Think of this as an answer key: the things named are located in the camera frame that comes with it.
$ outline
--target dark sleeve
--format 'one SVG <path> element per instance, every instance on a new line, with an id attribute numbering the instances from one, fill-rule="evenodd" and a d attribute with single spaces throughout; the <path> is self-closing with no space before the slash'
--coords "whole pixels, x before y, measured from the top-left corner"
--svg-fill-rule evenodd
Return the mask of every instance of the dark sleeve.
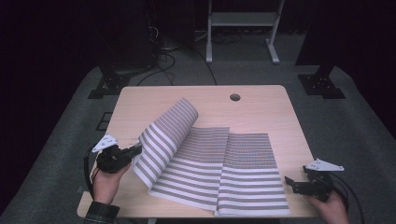
<path id="1" fill-rule="evenodd" d="M 84 224 L 113 224 L 119 211 L 120 208 L 115 205 L 92 202 Z"/>

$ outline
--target striped cloth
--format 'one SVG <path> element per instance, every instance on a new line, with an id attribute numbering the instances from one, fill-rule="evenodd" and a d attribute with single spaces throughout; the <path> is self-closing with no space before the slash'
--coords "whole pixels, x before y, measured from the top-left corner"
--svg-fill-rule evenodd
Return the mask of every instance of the striped cloth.
<path id="1" fill-rule="evenodd" d="M 218 216 L 289 213 L 267 134 L 195 128 L 198 112 L 181 99 L 139 137 L 134 171 L 148 193 Z"/>

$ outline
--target light wood tabletop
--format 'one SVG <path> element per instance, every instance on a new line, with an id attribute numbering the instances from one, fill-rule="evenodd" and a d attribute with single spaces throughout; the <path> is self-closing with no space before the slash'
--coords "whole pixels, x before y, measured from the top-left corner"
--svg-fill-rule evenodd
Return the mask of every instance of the light wood tabletop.
<path id="1" fill-rule="evenodd" d="M 237 94 L 239 101 L 231 97 Z M 159 86 L 122 90 L 107 132 L 120 148 L 137 143 L 138 136 L 181 98 L 199 113 L 194 127 L 230 127 L 230 133 L 268 133 L 276 164 L 284 180 L 306 181 L 303 165 L 313 161 L 300 123 L 282 86 Z M 315 209 L 283 181 L 290 207 L 286 217 L 315 217 Z M 84 192 L 78 215 L 85 217 L 92 198 Z M 113 204 L 119 217 L 214 217 L 212 211 L 148 195 L 148 188 L 131 168 L 120 182 Z"/>

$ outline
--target hand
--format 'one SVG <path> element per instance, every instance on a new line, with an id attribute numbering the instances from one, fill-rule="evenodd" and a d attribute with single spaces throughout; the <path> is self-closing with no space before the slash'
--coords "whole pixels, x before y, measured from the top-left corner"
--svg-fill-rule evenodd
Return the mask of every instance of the hand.
<path id="1" fill-rule="evenodd" d="M 93 200 L 98 203 L 111 204 L 119 190 L 121 177 L 131 165 L 132 164 L 129 163 L 115 174 L 108 174 L 95 168 L 91 176 Z"/>
<path id="2" fill-rule="evenodd" d="M 334 191 L 329 195 L 326 203 L 318 199 L 304 195 L 304 198 L 314 205 L 327 224 L 348 224 L 346 207 L 341 197 Z"/>

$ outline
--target table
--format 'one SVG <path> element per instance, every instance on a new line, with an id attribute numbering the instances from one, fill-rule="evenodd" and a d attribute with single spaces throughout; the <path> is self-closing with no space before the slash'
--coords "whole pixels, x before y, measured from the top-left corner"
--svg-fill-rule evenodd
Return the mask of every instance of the table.
<path id="1" fill-rule="evenodd" d="M 280 64 L 274 47 L 277 26 L 279 25 L 285 0 L 279 0 L 276 12 L 212 12 L 212 0 L 209 0 L 207 17 L 206 62 L 212 63 L 212 27 L 213 26 L 271 26 L 270 38 L 265 39 L 273 64 Z"/>
<path id="2" fill-rule="evenodd" d="M 268 133 L 279 172 L 306 181 L 302 166 L 313 160 L 289 96 L 282 86 L 161 86 L 122 90 L 107 132 L 130 147 L 138 136 L 182 97 L 198 110 L 195 127 L 230 127 L 231 133 Z M 315 209 L 284 183 L 290 206 L 287 217 L 317 216 Z M 120 182 L 113 204 L 119 217 L 213 217 L 213 212 L 147 194 L 130 169 Z M 84 192 L 78 215 L 85 217 L 91 196 Z"/>

